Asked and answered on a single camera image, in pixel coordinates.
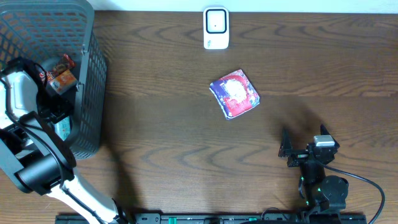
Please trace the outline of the purple red snack packet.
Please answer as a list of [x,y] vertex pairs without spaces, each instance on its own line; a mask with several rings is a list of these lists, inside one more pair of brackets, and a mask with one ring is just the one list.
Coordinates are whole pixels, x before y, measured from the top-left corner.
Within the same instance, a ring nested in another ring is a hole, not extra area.
[[211,82],[209,89],[227,120],[250,111],[260,103],[258,92],[241,69]]

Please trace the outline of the teal packet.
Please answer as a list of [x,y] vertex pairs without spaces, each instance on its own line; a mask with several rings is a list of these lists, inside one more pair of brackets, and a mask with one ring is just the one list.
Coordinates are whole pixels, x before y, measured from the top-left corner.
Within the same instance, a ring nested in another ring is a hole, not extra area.
[[64,141],[66,140],[71,133],[71,123],[70,117],[67,116],[63,120],[54,124],[56,134]]

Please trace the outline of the small orange box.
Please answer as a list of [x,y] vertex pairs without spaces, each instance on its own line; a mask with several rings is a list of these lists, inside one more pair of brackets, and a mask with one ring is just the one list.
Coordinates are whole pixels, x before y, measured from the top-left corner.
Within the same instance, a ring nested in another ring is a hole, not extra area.
[[50,81],[50,86],[57,94],[62,95],[77,83],[78,80],[75,78],[74,74],[72,74],[70,70],[65,70]]

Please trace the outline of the orange red chip bag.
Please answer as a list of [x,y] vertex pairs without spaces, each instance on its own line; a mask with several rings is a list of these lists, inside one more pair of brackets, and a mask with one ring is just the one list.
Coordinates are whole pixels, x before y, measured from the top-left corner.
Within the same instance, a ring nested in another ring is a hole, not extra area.
[[73,69],[75,62],[68,54],[63,54],[60,60],[52,67],[50,71],[40,72],[40,78],[44,83],[46,80],[49,82],[57,76],[61,75],[66,70]]

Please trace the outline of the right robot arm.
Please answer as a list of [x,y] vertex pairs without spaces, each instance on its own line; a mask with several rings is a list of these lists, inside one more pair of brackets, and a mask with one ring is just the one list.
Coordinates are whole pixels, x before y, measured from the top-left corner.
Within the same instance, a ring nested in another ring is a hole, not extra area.
[[325,166],[335,159],[339,147],[324,125],[320,126],[320,134],[314,136],[305,149],[294,149],[288,131],[282,130],[278,156],[287,158],[288,167],[300,169],[300,196],[311,210],[319,213],[339,212],[346,208],[348,181],[325,174]]

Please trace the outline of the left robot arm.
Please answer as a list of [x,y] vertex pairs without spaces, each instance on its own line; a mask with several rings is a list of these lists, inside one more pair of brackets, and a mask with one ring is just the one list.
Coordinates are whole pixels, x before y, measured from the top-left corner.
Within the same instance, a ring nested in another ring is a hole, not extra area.
[[47,85],[44,68],[26,58],[12,59],[1,70],[1,169],[20,191],[55,198],[88,223],[134,223],[78,172],[72,150],[50,127],[73,105],[51,95]]

